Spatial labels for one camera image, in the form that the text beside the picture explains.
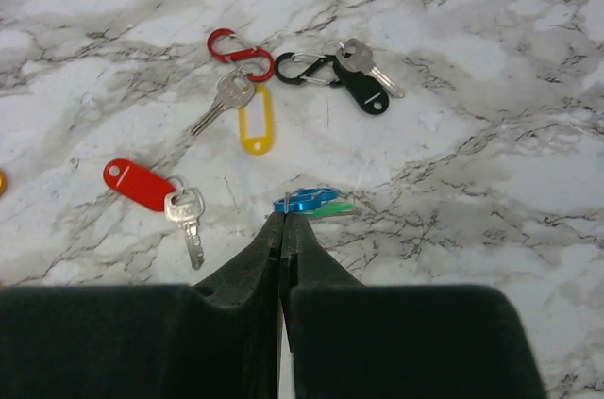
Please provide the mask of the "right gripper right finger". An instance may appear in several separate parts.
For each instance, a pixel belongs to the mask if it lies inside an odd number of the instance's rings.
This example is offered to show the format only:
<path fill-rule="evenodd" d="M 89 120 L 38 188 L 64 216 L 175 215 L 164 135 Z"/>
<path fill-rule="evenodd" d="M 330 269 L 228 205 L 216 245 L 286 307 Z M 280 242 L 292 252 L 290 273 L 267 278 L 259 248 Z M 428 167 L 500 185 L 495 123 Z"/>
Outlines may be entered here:
<path fill-rule="evenodd" d="M 520 317 L 478 285 L 366 286 L 287 216 L 281 298 L 299 398 L 543 398 Z"/>

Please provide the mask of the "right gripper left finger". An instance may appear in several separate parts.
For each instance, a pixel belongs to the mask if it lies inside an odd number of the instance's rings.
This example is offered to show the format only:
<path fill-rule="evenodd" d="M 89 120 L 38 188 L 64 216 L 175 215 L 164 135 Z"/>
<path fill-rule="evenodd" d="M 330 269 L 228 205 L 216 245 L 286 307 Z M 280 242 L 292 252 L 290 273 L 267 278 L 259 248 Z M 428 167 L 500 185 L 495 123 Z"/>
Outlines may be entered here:
<path fill-rule="evenodd" d="M 274 398 L 283 218 L 194 285 L 5 287 L 5 398 Z"/>

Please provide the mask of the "green framed key tag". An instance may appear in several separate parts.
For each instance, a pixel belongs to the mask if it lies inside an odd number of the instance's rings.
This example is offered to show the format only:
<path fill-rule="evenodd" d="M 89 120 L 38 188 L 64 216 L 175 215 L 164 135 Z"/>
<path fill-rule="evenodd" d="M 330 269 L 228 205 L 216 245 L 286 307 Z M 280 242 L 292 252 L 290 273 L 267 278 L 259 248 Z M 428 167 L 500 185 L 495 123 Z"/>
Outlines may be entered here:
<path fill-rule="evenodd" d="M 331 217 L 359 215 L 360 211 L 353 203 L 344 201 L 329 201 L 321 207 L 303 212 L 309 219 L 325 219 Z"/>

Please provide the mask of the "red key tag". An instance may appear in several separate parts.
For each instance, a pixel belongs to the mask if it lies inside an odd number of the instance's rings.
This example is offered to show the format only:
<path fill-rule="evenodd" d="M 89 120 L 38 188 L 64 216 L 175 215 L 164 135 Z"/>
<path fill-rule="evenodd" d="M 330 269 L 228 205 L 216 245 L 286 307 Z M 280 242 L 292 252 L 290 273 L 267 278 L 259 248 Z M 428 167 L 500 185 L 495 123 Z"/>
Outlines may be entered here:
<path fill-rule="evenodd" d="M 163 178 L 127 158 L 111 160 L 104 168 L 103 179 L 112 190 L 149 210 L 162 212 L 176 224 L 184 232 L 192 268 L 202 267 L 205 259 L 199 218 L 205 203 L 199 189 L 185 188 L 178 179 Z"/>

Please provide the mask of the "blue S carabiner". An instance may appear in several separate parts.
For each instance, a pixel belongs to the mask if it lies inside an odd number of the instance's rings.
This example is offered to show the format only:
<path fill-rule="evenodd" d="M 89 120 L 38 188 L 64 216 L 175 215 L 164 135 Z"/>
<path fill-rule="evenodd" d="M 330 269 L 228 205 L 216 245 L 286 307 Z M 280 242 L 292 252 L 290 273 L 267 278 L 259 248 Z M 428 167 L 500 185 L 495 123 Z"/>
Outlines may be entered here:
<path fill-rule="evenodd" d="M 273 202 L 273 210 L 283 214 L 314 211 L 324 204 L 335 200 L 340 191 L 335 188 L 306 188 L 286 192 L 282 198 Z"/>

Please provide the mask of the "yellow key tag with key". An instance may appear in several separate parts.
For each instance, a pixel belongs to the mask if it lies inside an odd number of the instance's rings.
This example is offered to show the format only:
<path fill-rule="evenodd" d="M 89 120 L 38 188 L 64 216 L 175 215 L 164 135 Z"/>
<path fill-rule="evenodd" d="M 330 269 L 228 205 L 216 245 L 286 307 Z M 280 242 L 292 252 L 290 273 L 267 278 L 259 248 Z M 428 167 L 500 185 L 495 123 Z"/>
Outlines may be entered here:
<path fill-rule="evenodd" d="M 272 95 L 266 85 L 253 83 L 240 70 L 218 80 L 211 106 L 190 128 L 190 134 L 198 136 L 231 109 L 238 113 L 239 140 L 245 153 L 253 156 L 268 153 L 275 142 Z"/>

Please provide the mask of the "black S carabiner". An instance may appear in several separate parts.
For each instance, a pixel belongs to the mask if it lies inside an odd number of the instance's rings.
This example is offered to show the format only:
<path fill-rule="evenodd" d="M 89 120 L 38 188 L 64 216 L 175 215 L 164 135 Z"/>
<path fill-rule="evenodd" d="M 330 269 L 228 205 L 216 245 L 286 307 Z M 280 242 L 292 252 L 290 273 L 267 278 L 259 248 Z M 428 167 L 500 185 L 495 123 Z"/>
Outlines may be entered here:
<path fill-rule="evenodd" d="M 301 58 L 314 58 L 314 62 L 296 76 L 286 76 L 281 72 L 281 67 L 287 62 L 298 62 Z M 330 54 L 285 52 L 275 59 L 275 76 L 279 81 L 288 85 L 301 86 L 312 83 L 330 88 L 340 88 L 344 83 L 338 77 L 332 79 L 314 77 L 323 67 L 332 65 L 335 59 L 336 57 Z"/>

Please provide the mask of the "red S carabiner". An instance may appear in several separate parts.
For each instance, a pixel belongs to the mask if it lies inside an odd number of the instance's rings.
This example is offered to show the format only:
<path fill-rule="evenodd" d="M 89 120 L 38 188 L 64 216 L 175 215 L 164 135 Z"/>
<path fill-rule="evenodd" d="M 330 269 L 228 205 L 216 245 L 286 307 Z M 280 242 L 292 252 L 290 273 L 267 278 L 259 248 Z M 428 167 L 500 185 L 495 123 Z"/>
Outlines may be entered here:
<path fill-rule="evenodd" d="M 221 52 L 217 48 L 219 41 L 224 39 L 232 39 L 238 41 L 242 46 L 239 50 Z M 256 83 L 265 82 L 270 79 L 275 72 L 275 60 L 273 56 L 264 48 L 258 45 L 246 43 L 241 36 L 230 28 L 218 28 L 212 31 L 207 38 L 207 47 L 210 54 L 223 63 L 236 63 L 251 59 L 265 59 L 268 61 L 268 66 L 264 72 L 259 75 L 248 73 L 247 77 Z"/>

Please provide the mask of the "orange S carabiner far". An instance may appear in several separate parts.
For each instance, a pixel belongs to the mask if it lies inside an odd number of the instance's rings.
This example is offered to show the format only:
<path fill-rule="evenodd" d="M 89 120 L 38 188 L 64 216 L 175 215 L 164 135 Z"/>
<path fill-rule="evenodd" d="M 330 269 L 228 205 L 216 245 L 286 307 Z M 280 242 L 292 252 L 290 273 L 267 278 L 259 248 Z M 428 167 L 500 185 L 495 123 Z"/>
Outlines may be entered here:
<path fill-rule="evenodd" d="M 3 171 L 0 172 L 0 195 L 4 193 L 7 185 L 7 177 Z"/>

